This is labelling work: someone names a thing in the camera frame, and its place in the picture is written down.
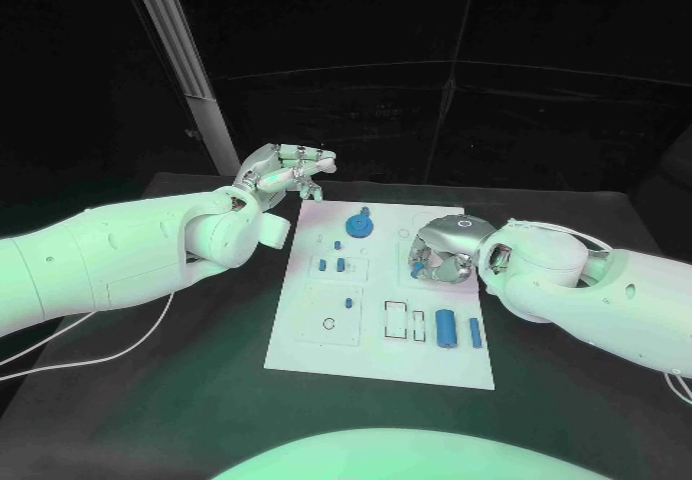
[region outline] black tablecloth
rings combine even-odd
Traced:
[[[229,183],[159,174],[146,196]],[[327,200],[464,206],[496,226],[511,217],[560,223],[614,247],[658,252],[617,193],[322,185]],[[293,193],[273,213],[296,225],[299,208]],[[0,421],[2,478],[205,478],[291,440],[362,427],[476,435],[616,478],[689,475],[692,410],[662,374],[518,319],[485,293],[495,391],[265,370],[291,241],[293,232],[283,250],[260,246],[240,269],[176,294],[127,356],[28,378]],[[39,365],[124,349],[165,303],[98,313],[48,346]]]

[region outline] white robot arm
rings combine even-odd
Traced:
[[[336,170],[335,153],[268,144],[234,186],[107,205],[0,240],[0,335],[62,315],[130,307],[240,267],[261,243],[281,248],[290,223],[264,213],[310,175]]]
[[[443,260],[436,267],[431,250]],[[611,249],[557,225],[511,220],[496,231],[470,215],[423,227],[410,264],[414,278],[451,283],[477,267],[487,292],[518,317],[554,322],[639,365],[692,378],[691,265]]]

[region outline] robotic hand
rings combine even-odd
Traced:
[[[431,251],[443,259],[434,268]],[[414,278],[450,283],[477,267],[487,292],[518,317],[554,322],[639,365],[692,378],[691,265],[613,249],[558,225],[511,220],[496,230],[470,215],[421,228],[410,265]]]
[[[333,152],[261,147],[234,186],[87,209],[0,240],[0,335],[62,315],[130,307],[240,267],[261,243],[280,249],[290,223],[264,213],[310,176],[336,171]]]

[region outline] black table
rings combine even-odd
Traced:
[[[147,197],[229,178],[159,174]],[[322,182],[329,200],[464,206],[496,226],[564,224],[616,247],[658,247],[624,195]],[[297,194],[273,213],[296,225]],[[459,432],[616,478],[692,472],[692,410],[658,372],[513,317],[482,293],[496,390],[264,370],[293,233],[237,270],[176,294],[163,324],[124,357],[30,376],[0,421],[0,477],[208,478],[291,440],[362,427]],[[166,303],[98,313],[38,364],[118,352]]]

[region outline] white board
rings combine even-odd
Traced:
[[[358,239],[346,233],[346,220],[362,207],[371,210],[374,231]],[[462,213],[453,207],[303,202],[265,368],[495,389],[476,274],[451,285],[414,279],[408,265],[420,228]],[[437,345],[441,309],[454,312],[456,348]],[[472,345],[472,317],[480,348]]]

